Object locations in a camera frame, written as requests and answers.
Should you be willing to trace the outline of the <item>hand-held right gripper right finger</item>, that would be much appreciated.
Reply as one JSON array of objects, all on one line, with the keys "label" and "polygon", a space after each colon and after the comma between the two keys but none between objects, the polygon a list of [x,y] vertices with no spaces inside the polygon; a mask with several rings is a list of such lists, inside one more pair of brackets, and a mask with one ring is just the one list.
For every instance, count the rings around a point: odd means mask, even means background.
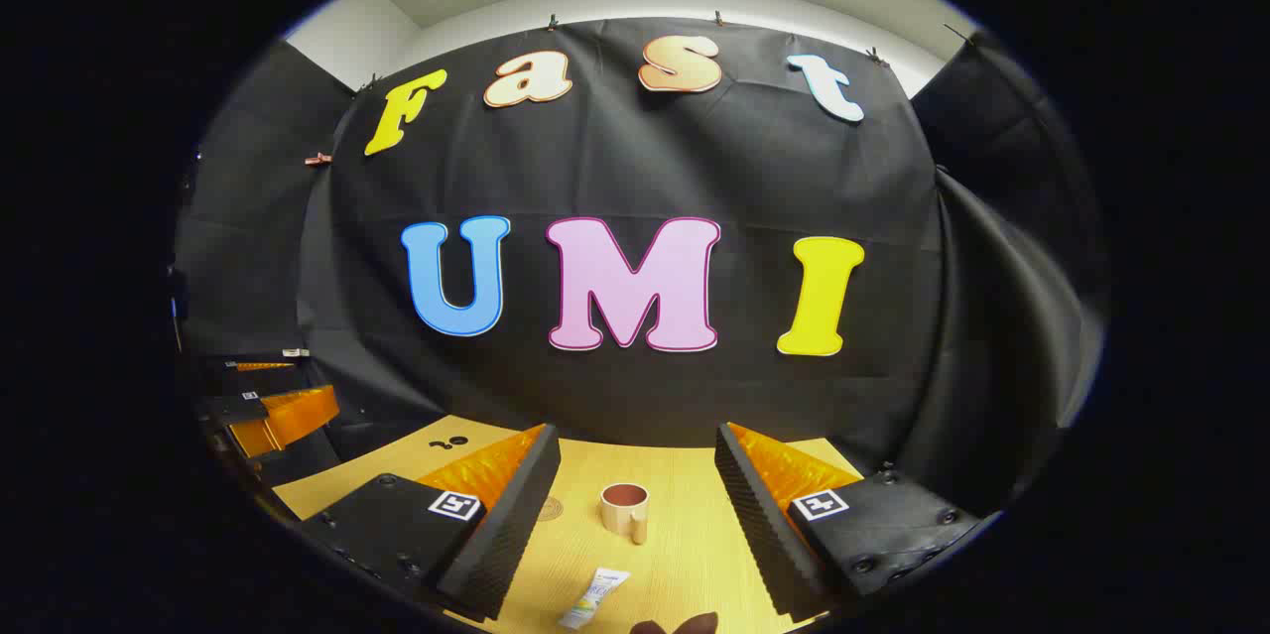
[{"label": "hand-held right gripper right finger", "polygon": [[874,607],[983,526],[895,468],[862,475],[735,423],[712,461],[773,607],[798,621]]}]

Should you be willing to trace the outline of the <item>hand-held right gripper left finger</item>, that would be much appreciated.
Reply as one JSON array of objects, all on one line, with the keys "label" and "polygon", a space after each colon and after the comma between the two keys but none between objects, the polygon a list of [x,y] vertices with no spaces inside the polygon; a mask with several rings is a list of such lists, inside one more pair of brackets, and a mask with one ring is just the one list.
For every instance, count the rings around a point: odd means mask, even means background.
[{"label": "hand-held right gripper left finger", "polygon": [[371,476],[298,534],[417,609],[498,619],[559,466],[558,428],[536,426],[427,476]]}]

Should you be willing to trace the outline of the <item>beige cup with handle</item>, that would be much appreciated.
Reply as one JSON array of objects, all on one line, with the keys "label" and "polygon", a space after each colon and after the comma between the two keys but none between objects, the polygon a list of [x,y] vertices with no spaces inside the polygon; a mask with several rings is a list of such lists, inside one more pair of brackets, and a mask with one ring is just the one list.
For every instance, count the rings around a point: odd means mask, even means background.
[{"label": "beige cup with handle", "polygon": [[649,537],[650,493],[635,483],[612,483],[599,490],[599,522],[603,527],[636,545]]}]

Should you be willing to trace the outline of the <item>white toothpaste tube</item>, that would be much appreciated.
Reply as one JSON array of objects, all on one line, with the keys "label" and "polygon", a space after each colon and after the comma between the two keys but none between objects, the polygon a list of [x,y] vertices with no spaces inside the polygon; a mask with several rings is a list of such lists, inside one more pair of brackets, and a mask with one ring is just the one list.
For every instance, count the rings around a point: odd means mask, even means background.
[{"label": "white toothpaste tube", "polygon": [[596,617],[599,605],[602,605],[612,590],[618,588],[629,578],[630,570],[597,568],[594,574],[591,576],[591,584],[585,588],[584,595],[580,595],[580,598],[577,598],[577,604],[560,616],[558,624],[572,631],[584,628]]}]

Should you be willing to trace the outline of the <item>light wooden desktop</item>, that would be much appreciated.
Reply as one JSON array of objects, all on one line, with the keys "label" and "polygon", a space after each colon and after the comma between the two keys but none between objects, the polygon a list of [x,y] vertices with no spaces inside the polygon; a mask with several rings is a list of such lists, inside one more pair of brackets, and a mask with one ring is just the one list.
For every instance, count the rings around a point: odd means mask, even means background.
[{"label": "light wooden desktop", "polygon": [[[580,634],[629,634],[645,620],[672,631],[693,615],[718,614],[718,634],[784,634],[798,620],[779,614],[765,588],[715,452],[561,440],[563,462],[550,494],[563,513],[541,521],[523,553],[495,634],[566,634],[559,617],[584,595],[599,567],[629,579],[603,598]],[[608,534],[599,490],[635,483],[650,494],[646,543]]]}]

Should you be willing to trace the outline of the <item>black backdrop cloth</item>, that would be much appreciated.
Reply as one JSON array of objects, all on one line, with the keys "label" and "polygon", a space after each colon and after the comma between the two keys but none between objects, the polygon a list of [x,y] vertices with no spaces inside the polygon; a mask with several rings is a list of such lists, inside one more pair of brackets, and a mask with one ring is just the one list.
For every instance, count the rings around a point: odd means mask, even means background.
[{"label": "black backdrop cloth", "polygon": [[342,408],[316,466],[447,414],[672,447],[732,421],[984,515],[1035,483],[1104,342],[1074,135],[986,33],[916,97],[853,50],[671,18],[363,91],[277,42],[198,150],[185,346],[309,349]]}]

